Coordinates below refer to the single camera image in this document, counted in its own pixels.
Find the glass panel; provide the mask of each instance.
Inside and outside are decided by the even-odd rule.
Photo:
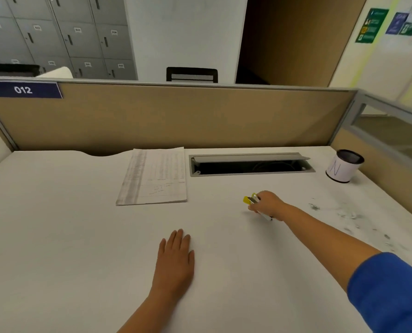
[[[354,126],[412,159],[412,125],[386,115],[359,115]]]

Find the green poster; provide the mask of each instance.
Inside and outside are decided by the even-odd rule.
[[[355,42],[373,43],[388,13],[389,9],[371,8]]]
[[[405,24],[403,24],[402,30],[400,30],[398,34],[404,36],[412,36],[412,23],[405,22]]]

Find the left hand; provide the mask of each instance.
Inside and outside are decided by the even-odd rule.
[[[169,239],[160,242],[157,264],[149,296],[174,305],[192,283],[195,253],[189,252],[190,235],[183,238],[183,229],[173,231]]]

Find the number sign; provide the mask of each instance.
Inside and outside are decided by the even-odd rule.
[[[0,97],[63,98],[58,83],[50,82],[0,82]]]

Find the pencil cup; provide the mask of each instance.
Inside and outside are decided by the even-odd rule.
[[[336,182],[348,183],[364,162],[364,157],[358,153],[339,150],[327,168],[326,175]]]

